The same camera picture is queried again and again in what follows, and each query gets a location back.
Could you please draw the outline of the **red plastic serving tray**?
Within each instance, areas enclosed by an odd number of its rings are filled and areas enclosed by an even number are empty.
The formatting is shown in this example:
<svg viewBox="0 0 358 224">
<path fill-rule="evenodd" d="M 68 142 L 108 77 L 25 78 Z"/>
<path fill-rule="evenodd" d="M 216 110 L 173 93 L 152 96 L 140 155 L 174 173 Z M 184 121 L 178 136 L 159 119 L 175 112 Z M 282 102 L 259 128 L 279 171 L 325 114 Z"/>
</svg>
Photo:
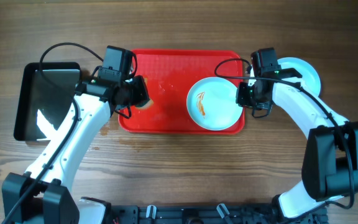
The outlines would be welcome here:
<svg viewBox="0 0 358 224">
<path fill-rule="evenodd" d="M 239 55 L 231 50 L 135 49 L 137 74 L 142 75 L 150 97 L 144 108 L 133 107 L 132 116 L 118 117 L 122 129 L 130 133 L 211 134 L 198 126 L 188 114 L 186 97 L 199 80 L 214 76 L 220 70 L 240 76 L 243 66 Z"/>
</svg>

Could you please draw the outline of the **black rectangular water tray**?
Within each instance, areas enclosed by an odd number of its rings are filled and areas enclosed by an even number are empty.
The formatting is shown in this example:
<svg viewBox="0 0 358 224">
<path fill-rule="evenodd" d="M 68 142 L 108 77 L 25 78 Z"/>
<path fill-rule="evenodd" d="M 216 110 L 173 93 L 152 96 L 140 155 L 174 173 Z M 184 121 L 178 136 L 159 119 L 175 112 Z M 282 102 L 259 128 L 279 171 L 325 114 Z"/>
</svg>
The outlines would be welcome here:
<svg viewBox="0 0 358 224">
<path fill-rule="evenodd" d="M 65 92 L 74 93 L 81 78 L 81 68 L 76 62 L 46 62 L 25 66 L 19 97 L 14 139 L 17 141 L 46 141 L 53 137 L 70 106 L 71 99 Z"/>
</svg>

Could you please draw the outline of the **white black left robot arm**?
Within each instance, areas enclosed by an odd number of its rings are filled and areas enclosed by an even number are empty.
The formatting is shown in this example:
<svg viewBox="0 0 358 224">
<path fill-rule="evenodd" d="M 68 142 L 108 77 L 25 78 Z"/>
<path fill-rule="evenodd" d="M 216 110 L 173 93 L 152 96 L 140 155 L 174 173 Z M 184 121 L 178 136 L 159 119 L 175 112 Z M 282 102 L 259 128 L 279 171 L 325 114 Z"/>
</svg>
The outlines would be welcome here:
<svg viewBox="0 0 358 224">
<path fill-rule="evenodd" d="M 97 132 L 116 110 L 149 100 L 138 75 L 112 82 L 79 82 L 70 110 L 42 154 L 23 174 L 10 173 L 2 184 L 4 223 L 110 223 L 111 204 L 71 196 L 74 177 Z"/>
</svg>

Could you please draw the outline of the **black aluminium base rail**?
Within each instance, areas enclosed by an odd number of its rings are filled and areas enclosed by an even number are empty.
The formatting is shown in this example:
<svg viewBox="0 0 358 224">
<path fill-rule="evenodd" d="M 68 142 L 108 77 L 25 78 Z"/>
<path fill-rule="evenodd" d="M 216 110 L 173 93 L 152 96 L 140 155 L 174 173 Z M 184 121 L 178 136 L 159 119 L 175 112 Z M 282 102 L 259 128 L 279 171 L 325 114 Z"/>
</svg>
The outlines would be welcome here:
<svg viewBox="0 0 358 224">
<path fill-rule="evenodd" d="M 156 207 L 148 205 L 113 206 L 110 223 L 113 224 L 263 224 L 296 223 L 328 224 L 326 208 L 321 208 L 298 218 L 285 218 L 270 203 L 229 206 Z"/>
</svg>

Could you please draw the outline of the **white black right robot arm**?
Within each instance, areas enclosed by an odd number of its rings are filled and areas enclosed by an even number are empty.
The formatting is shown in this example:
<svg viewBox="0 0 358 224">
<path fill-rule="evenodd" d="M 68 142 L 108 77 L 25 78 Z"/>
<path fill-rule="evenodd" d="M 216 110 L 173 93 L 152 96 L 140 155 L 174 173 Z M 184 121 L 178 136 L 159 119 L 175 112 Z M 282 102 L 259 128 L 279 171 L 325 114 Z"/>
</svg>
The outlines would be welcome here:
<svg viewBox="0 0 358 224">
<path fill-rule="evenodd" d="M 333 111 L 294 68 L 271 65 L 247 72 L 237 104 L 253 111 L 279 106 L 307 139 L 301 181 L 273 198 L 270 221 L 302 220 L 329 205 L 352 208 L 358 193 L 358 121 Z"/>
</svg>

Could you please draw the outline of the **white plate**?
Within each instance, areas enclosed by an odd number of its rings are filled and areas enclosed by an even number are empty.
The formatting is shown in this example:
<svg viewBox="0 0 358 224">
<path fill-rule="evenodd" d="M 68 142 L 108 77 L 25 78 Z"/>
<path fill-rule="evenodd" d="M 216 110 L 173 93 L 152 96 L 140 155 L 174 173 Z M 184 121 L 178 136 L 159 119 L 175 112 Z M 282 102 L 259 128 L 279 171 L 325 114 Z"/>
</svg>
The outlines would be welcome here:
<svg viewBox="0 0 358 224">
<path fill-rule="evenodd" d="M 319 96 L 321 93 L 321 80 L 312 65 L 308 62 L 296 58 L 296 57 L 284 57 L 278 59 L 278 64 L 283 68 L 294 68 L 297 70 L 303 77 L 307 87 L 311 90 L 316 96 Z"/>
<path fill-rule="evenodd" d="M 236 103 L 237 87 L 229 80 L 208 77 L 196 82 L 186 97 L 190 118 L 201 128 L 222 131 L 233 126 L 243 109 Z"/>
</svg>

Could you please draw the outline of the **orange green scrubbing sponge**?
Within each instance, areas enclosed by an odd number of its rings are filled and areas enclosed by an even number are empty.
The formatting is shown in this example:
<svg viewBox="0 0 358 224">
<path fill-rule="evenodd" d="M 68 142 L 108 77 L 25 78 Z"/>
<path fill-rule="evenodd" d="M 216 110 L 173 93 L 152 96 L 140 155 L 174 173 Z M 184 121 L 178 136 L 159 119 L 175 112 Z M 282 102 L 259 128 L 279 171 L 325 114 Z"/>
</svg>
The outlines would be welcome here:
<svg viewBox="0 0 358 224">
<path fill-rule="evenodd" d="M 137 77 L 137 103 L 136 108 L 146 109 L 152 104 L 152 99 L 149 96 L 146 79 L 142 76 Z"/>
</svg>

